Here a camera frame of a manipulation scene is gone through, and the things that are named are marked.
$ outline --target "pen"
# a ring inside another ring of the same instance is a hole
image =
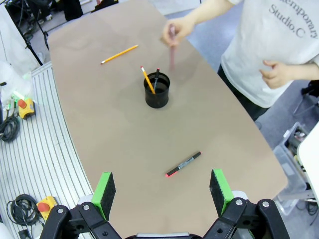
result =
[[[156,89],[156,85],[158,84],[159,74],[160,74],[160,69],[157,68],[156,74],[155,74],[154,90]]]
[[[176,174],[179,170],[181,170],[183,167],[185,167],[186,165],[188,165],[190,162],[194,161],[195,158],[197,158],[198,156],[201,155],[201,152],[196,153],[192,158],[186,160],[185,162],[181,163],[179,166],[177,166],[176,168],[172,169],[170,172],[168,172],[165,177],[169,178],[171,176],[173,176],[174,174]]]

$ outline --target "red emergency stop button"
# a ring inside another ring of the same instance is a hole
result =
[[[20,99],[18,100],[18,106],[24,109],[26,107],[26,102],[23,99]]]
[[[48,204],[46,204],[46,203],[39,203],[38,204],[38,210],[41,213],[48,212],[48,211],[50,211],[50,206]]]

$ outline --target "black pants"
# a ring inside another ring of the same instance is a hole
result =
[[[259,116],[263,115],[269,108],[262,108],[252,103],[246,96],[240,93],[233,85],[228,81],[225,72],[221,66],[219,66],[217,74],[225,82],[231,92],[236,96],[241,105],[245,108],[249,116],[255,121]]]

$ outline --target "yellow emergency stop box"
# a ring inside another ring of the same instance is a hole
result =
[[[36,205],[39,206],[40,203],[45,203],[47,205],[49,205],[50,209],[48,211],[45,211],[45,212],[40,212],[43,219],[46,221],[49,217],[49,214],[51,212],[51,209],[58,205],[55,201],[55,199],[52,197],[52,196],[48,196],[46,197],[45,199],[43,199],[42,201],[38,202]]]
[[[27,117],[35,114],[34,102],[31,98],[27,98],[25,100],[20,99],[18,101],[18,105],[19,105],[19,116],[22,119],[25,120]]]

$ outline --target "pencil cup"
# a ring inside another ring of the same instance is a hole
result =
[[[155,87],[155,75],[156,72],[150,73],[148,75],[152,86],[155,88],[155,94],[152,93],[146,79],[144,79],[145,101],[150,107],[158,109],[162,108],[168,103],[168,90],[170,81],[167,75],[159,72],[159,78]]]

